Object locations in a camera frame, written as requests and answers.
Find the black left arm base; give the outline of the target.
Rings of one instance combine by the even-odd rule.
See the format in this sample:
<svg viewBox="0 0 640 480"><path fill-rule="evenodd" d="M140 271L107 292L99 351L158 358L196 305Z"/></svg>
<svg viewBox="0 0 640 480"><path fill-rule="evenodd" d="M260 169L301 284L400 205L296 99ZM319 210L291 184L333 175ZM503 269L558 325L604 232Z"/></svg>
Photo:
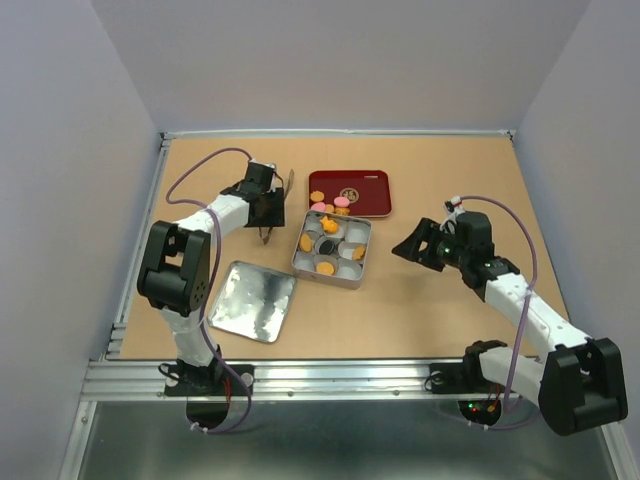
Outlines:
<svg viewBox="0 0 640 480"><path fill-rule="evenodd" d="M235 397L253 393L253 386L247 385L245 380L253 379L254 366L231 365L231 369L242 379L241 382L217 360L208 367L195 367L182 360L158 365L158 371L165 380L164 394L168 397Z"/></svg>

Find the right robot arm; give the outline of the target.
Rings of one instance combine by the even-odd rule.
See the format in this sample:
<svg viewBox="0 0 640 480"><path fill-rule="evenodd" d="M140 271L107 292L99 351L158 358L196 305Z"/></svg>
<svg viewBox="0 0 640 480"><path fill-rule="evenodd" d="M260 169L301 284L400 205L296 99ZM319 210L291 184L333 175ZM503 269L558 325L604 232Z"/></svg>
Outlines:
<svg viewBox="0 0 640 480"><path fill-rule="evenodd" d="M536 405L561 436L627 418L618 346L573 326L496 255L487 215L462 212L444 224L423 218L392 252L434 271L457 269L468 288L516 326L517 342L528 341L536 352L528 358L500 340L476 341L460 362L436 365L425 382L432 393L486 393L499 385Z"/></svg>

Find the silver cookie tin with cups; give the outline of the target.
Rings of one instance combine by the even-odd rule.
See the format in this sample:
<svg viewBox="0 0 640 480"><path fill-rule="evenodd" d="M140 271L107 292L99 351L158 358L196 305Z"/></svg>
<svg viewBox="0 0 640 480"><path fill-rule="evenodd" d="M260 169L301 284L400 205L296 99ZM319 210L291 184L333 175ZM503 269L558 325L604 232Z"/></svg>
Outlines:
<svg viewBox="0 0 640 480"><path fill-rule="evenodd" d="M351 216L306 212L292 256L299 279L358 289L364 278L372 224Z"/></svg>

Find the metal serving tongs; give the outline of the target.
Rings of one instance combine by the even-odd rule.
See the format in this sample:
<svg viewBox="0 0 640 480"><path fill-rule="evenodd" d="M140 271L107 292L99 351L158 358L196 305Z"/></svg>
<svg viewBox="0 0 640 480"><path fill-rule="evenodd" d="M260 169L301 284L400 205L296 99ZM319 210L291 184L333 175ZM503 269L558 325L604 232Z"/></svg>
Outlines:
<svg viewBox="0 0 640 480"><path fill-rule="evenodd" d="M289 170L288 175L282 178L277 172L274 173L276 186L266 194L264 211L259 219L258 233L264 245L271 239L275 228L284 227L286 224L286 199L293 188L295 172Z"/></svg>

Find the round orange cookie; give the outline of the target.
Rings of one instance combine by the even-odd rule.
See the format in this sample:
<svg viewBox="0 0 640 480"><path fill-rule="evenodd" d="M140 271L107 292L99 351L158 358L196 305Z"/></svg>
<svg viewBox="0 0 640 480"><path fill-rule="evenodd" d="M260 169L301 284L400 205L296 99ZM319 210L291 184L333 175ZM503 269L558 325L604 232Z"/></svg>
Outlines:
<svg viewBox="0 0 640 480"><path fill-rule="evenodd" d="M365 254L366 254L366 246L365 245L359 245L353 251L352 259L354 261L360 261L365 256Z"/></svg>

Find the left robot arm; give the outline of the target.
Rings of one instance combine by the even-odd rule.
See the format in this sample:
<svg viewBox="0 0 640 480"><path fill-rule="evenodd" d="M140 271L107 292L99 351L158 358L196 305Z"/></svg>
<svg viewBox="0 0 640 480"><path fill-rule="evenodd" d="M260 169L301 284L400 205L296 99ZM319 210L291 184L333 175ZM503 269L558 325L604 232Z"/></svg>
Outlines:
<svg viewBox="0 0 640 480"><path fill-rule="evenodd" d="M285 182L273 164L251 158L244 177L206 204L177 198L172 185L166 202L197 211L175 222L157 221L149 230L137 279L138 294L158 310L177 347L173 365L160 372L169 382L210 394L229 371L220 347L205 325L205 307L222 253L222 238L243 228L285 225Z"/></svg>

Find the silver tin lid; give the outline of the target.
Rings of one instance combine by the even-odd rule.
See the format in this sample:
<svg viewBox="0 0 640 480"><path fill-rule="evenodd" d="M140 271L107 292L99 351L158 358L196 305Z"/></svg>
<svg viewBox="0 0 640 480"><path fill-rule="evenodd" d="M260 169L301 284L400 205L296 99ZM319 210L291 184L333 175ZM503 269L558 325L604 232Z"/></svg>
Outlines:
<svg viewBox="0 0 640 480"><path fill-rule="evenodd" d="M290 274L255 264L230 264L208 314L211 327L265 344L274 343L296 290Z"/></svg>

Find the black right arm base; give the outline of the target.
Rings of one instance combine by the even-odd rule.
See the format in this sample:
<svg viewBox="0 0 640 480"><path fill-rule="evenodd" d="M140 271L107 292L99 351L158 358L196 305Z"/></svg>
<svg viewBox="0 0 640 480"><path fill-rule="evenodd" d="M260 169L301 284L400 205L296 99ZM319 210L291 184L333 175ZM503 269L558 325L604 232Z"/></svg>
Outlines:
<svg viewBox="0 0 640 480"><path fill-rule="evenodd" d="M481 373L480 355L506 346L499 340L476 341L465 349L460 360L431 363L425 390L436 395L488 393L492 383Z"/></svg>

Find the flower orange cookie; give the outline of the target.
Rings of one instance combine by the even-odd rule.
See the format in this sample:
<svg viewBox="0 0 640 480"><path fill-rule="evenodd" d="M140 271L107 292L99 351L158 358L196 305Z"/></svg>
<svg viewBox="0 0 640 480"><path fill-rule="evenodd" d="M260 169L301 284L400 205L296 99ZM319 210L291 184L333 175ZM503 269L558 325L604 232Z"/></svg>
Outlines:
<svg viewBox="0 0 640 480"><path fill-rule="evenodd" d="M329 218L328 216L324 216L320 220L322 229L327 234L336 234L340 230L340 225L336 220Z"/></svg>

